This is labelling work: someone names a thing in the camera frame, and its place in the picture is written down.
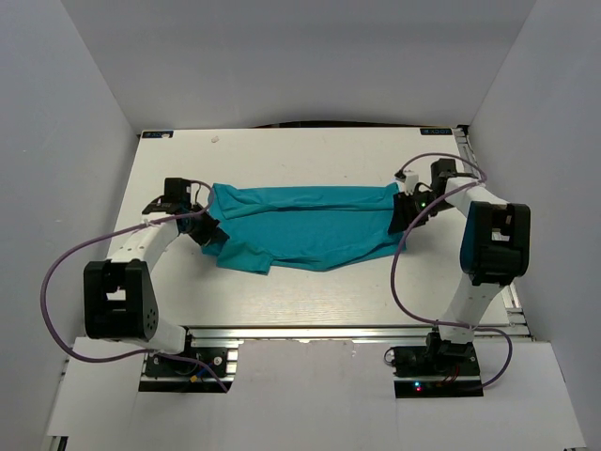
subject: turquoise towel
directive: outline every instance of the turquoise towel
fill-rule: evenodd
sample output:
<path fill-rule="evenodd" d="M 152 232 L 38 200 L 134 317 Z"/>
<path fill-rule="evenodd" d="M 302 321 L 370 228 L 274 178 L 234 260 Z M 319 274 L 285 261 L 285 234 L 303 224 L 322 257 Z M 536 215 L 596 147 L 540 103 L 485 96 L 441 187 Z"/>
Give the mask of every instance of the turquoise towel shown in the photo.
<path fill-rule="evenodd" d="M 391 256 L 395 183 L 386 187 L 310 186 L 238 190 L 215 183 L 210 208 L 229 235 L 203 253 L 217 266 L 267 274 L 271 265 L 326 271 Z"/>

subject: purple cable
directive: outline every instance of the purple cable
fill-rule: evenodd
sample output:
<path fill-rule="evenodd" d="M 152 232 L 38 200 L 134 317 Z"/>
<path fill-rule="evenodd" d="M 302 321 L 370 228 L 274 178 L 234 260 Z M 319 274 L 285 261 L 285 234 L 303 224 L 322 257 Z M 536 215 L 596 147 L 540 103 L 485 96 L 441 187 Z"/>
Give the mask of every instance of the purple cable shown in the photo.
<path fill-rule="evenodd" d="M 48 285 L 50 283 L 50 279 L 52 278 L 52 276 L 53 276 L 54 272 L 56 271 L 56 269 L 58 268 L 58 266 L 63 261 L 65 261 L 68 257 L 72 256 L 80 249 L 84 249 L 85 247 L 91 246 L 92 244 L 96 244 L 97 242 L 110 240 L 111 238 L 118 237 L 120 235 L 125 235 L 126 233 L 131 233 L 136 230 L 141 230 L 141 229 L 149 227 L 149 226 L 157 226 L 159 224 L 167 223 L 169 221 L 193 218 L 195 216 L 200 216 L 201 214 L 203 214 L 205 211 L 207 211 L 210 208 L 210 206 L 213 203 L 213 200 L 214 200 L 213 189 L 211 188 L 211 186 L 208 183 L 205 183 L 204 181 L 191 180 L 191 182 L 197 183 L 200 186 L 204 186 L 209 189 L 207 206 L 204 207 L 203 209 L 201 209 L 200 211 L 195 211 L 192 213 L 176 214 L 176 215 L 167 216 L 167 217 L 164 217 L 161 219 L 155 219 L 153 221 L 148 221 L 147 223 L 140 223 L 138 225 L 132 225 L 131 227 L 127 227 L 122 230 L 118 230 L 116 232 L 107 233 L 106 235 L 102 235 L 102 236 L 94 238 L 92 240 L 84 241 L 81 244 L 78 244 L 75 247 L 72 247 L 71 249 L 69 249 L 67 252 L 65 252 L 63 255 L 61 255 L 59 258 L 57 258 L 54 261 L 54 263 L 50 266 L 50 268 L 46 272 L 46 275 L 44 276 L 44 280 L 41 283 L 41 289 L 39 291 L 39 306 L 41 308 L 41 315 L 44 319 L 44 323 L 46 324 L 46 327 L 48 328 L 48 332 L 50 332 L 50 335 L 52 336 L 52 338 L 56 342 L 56 344 L 59 346 L 59 348 L 61 350 L 63 350 L 66 354 L 70 355 L 74 359 L 81 360 L 82 362 L 87 362 L 89 364 L 104 364 L 107 362 L 116 362 L 117 360 L 125 359 L 127 357 L 131 357 L 131 356 L 137 355 L 137 354 L 145 354 L 147 352 L 156 352 L 155 350 L 133 350 L 131 352 L 126 352 L 124 354 L 114 355 L 111 357 L 100 357 L 100 358 L 87 357 L 78 352 L 75 352 L 67 343 L 65 343 L 65 341 L 63 341 L 63 339 L 60 337 L 60 335 L 56 331 L 56 329 L 52 323 L 52 320 L 50 319 L 50 314 L 48 313 L 48 300 L 47 300 Z M 225 385 L 223 385 L 223 382 L 221 382 L 221 380 L 217 377 L 215 372 L 204 362 L 201 362 L 201 361 L 195 360 L 195 359 L 189 359 L 187 357 L 179 357 L 179 356 L 171 355 L 171 354 L 160 353 L 159 355 L 166 359 L 177 360 L 177 361 L 181 361 L 181 362 L 191 362 L 191 363 L 202 366 L 215 379 L 215 381 L 217 381 L 217 383 L 220 384 L 220 386 L 223 388 L 223 390 L 225 392 L 227 392 L 227 387 L 225 387 Z"/>
<path fill-rule="evenodd" d="M 428 214 L 428 212 L 431 211 L 434 207 L 436 207 L 440 202 L 442 202 L 443 200 L 445 200 L 446 198 L 450 197 L 453 194 L 457 194 L 463 190 L 467 190 L 474 186 L 478 186 L 480 183 L 484 183 L 487 179 L 486 173 L 482 169 L 480 169 L 476 164 L 470 162 L 469 160 L 463 159 L 461 157 L 457 157 L 456 155 L 452 155 L 450 153 L 440 153 L 440 152 L 428 152 L 428 153 L 423 153 L 421 155 L 413 157 L 409 161 L 407 161 L 405 164 L 403 164 L 403 167 L 401 167 L 399 172 L 403 173 L 403 171 L 405 171 L 405 168 L 407 168 L 407 166 L 409 164 L 413 163 L 416 160 L 419 160 L 420 158 L 424 158 L 424 157 L 455 158 L 456 160 L 459 160 L 459 161 L 467 164 L 468 166 L 476 169 L 478 171 L 478 173 L 480 174 L 480 179 L 478 181 L 474 181 L 473 183 L 468 183 L 466 185 L 460 186 L 459 188 L 455 188 L 454 190 L 450 191 L 449 193 L 445 193 L 441 197 L 437 197 L 430 205 L 428 205 L 425 209 L 423 209 L 420 212 L 420 214 L 417 215 L 417 217 L 411 222 L 411 224 L 408 225 L 407 230 L 405 230 L 405 232 L 403 233 L 403 237 L 401 238 L 401 241 L 398 243 L 398 247 L 396 248 L 396 252 L 394 253 L 393 265 L 391 266 L 391 292 L 393 293 L 393 298 L 394 298 L 394 301 L 396 302 L 396 305 L 398 305 L 398 307 L 403 311 L 403 313 L 405 313 L 405 315 L 407 315 L 408 317 L 413 318 L 417 321 L 423 322 L 425 324 L 431 324 L 433 326 L 461 327 L 464 329 L 473 329 L 473 330 L 481 331 L 481 332 L 493 332 L 495 334 L 500 334 L 503 338 L 505 338 L 505 340 L 507 340 L 507 345 L 508 345 L 509 349 L 507 351 L 507 359 L 505 360 L 505 363 L 503 364 L 501 370 L 489 381 L 486 381 L 477 387 L 472 387 L 472 388 L 470 388 L 470 390 L 485 388 L 488 385 L 490 385 L 491 383 L 494 383 L 495 381 L 497 381 L 503 375 L 503 373 L 507 370 L 507 367 L 509 366 L 512 356 L 514 354 L 514 345 L 511 341 L 511 337 L 508 334 L 506 334 L 504 331 L 502 331 L 501 329 L 497 329 L 495 327 L 484 327 L 484 326 L 483 327 L 481 327 L 481 326 L 472 327 L 469 324 L 462 324 L 460 322 L 440 321 L 438 319 L 428 319 L 428 318 L 420 317 L 420 316 L 415 315 L 414 313 L 410 312 L 403 305 L 403 303 L 401 303 L 401 300 L 399 299 L 398 294 L 396 293 L 396 283 L 394 280 L 394 276 L 396 275 L 396 266 L 398 264 L 398 259 L 401 256 L 401 251 L 402 251 L 403 247 L 405 246 L 405 243 L 407 242 L 407 237 L 408 237 L 409 233 L 411 232 L 411 230 L 413 230 L 415 228 L 415 226 L 417 224 L 419 224 L 419 222 L 422 220 L 422 218 L 424 218 Z"/>

